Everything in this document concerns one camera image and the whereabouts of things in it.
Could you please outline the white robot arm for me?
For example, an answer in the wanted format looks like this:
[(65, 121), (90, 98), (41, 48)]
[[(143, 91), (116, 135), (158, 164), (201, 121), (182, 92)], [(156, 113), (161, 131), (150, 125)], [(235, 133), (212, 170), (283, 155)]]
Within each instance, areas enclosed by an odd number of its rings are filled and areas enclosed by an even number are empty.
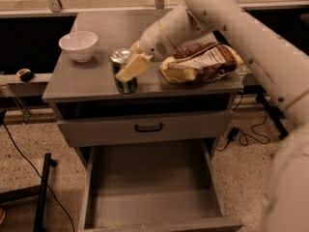
[(145, 65), (219, 31), (277, 107), (295, 124), (270, 168), (261, 232), (309, 232), (309, 57), (235, 0), (184, 0), (131, 47)]

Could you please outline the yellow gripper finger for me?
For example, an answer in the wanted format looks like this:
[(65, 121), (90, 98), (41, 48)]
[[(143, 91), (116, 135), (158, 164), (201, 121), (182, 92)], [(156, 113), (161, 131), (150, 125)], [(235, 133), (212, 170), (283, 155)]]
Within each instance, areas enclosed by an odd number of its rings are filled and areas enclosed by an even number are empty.
[(122, 82), (127, 82), (137, 77), (150, 67), (152, 58), (152, 55), (145, 53), (134, 54), (116, 74), (116, 78)]
[(140, 41), (136, 41), (129, 49), (131, 52), (140, 53), (141, 52)]

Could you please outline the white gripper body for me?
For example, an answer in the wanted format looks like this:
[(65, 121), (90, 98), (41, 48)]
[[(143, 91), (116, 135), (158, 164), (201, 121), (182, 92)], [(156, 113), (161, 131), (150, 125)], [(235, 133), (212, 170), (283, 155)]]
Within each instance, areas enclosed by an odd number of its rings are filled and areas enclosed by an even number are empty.
[(180, 32), (180, 21), (167, 14), (144, 31), (139, 41), (139, 49), (152, 55), (154, 62), (163, 61), (180, 44), (177, 40)]

